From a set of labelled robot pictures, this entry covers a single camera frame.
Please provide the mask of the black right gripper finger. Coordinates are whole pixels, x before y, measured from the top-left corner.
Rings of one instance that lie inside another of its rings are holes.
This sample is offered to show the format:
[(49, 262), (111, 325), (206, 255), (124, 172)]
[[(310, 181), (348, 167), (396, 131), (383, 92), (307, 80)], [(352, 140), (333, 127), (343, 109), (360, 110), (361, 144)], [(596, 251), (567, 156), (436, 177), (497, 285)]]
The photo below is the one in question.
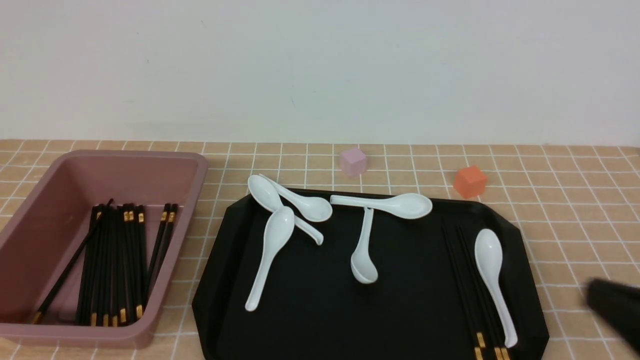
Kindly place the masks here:
[(603, 278), (590, 278), (585, 303), (634, 351), (640, 352), (640, 289)]

